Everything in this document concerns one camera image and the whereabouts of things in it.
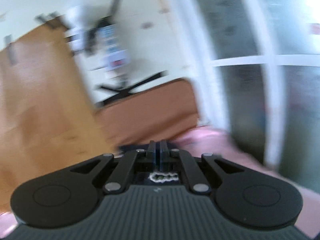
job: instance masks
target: glass pane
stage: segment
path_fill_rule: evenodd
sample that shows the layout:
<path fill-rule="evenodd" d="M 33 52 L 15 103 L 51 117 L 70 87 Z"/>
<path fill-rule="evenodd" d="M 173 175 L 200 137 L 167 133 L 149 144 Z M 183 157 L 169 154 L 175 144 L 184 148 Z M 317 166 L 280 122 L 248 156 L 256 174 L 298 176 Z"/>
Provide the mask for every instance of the glass pane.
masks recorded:
<path fill-rule="evenodd" d="M 197 0 L 218 58 L 257 55 L 241 0 Z"/>
<path fill-rule="evenodd" d="M 320 54 L 320 0 L 264 0 L 280 54 Z"/>
<path fill-rule="evenodd" d="M 261 163 L 265 145 L 265 105 L 260 65 L 220 67 L 227 95 L 231 134 L 238 147 Z"/>
<path fill-rule="evenodd" d="M 284 69 L 288 113 L 280 172 L 320 193 L 320 68 Z"/>

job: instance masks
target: brown leather backrest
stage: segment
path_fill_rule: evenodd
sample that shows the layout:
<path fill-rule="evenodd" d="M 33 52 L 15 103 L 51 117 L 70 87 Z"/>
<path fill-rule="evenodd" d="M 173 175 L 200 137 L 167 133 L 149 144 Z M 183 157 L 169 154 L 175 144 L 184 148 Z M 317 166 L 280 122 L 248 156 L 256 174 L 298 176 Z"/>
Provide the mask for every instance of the brown leather backrest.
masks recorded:
<path fill-rule="evenodd" d="M 97 112 L 115 146 L 173 139 L 196 127 L 198 110 L 189 81 L 175 79 L 105 106 Z"/>

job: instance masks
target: wooden panel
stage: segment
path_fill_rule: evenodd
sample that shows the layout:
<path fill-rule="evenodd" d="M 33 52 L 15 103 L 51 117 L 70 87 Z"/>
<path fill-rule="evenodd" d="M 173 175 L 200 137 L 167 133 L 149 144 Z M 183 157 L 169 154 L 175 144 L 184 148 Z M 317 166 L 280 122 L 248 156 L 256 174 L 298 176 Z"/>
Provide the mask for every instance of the wooden panel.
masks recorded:
<path fill-rule="evenodd" d="M 60 30 L 40 26 L 0 51 L 0 211 L 22 182 L 114 152 L 95 122 Z"/>

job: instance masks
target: wooden table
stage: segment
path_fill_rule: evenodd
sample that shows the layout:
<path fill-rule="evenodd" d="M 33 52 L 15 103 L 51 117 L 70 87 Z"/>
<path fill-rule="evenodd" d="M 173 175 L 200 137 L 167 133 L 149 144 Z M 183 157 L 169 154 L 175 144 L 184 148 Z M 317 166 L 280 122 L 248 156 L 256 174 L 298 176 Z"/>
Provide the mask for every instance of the wooden table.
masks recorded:
<path fill-rule="evenodd" d="M 26 180 L 114 148 L 94 119 L 61 30 L 40 26 L 0 51 L 0 212 Z"/>

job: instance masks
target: ribbed gray surface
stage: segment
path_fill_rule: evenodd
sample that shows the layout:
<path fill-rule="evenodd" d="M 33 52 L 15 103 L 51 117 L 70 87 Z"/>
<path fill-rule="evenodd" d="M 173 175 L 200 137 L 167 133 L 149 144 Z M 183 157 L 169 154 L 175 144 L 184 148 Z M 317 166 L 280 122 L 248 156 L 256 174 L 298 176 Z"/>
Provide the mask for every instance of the ribbed gray surface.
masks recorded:
<path fill-rule="evenodd" d="M 130 186 L 121 195 L 105 197 L 98 210 L 75 225 L 61 229 L 19 226 L 6 239 L 308 239 L 295 227 L 276 231 L 242 228 L 225 219 L 209 198 L 193 195 L 184 186 Z"/>

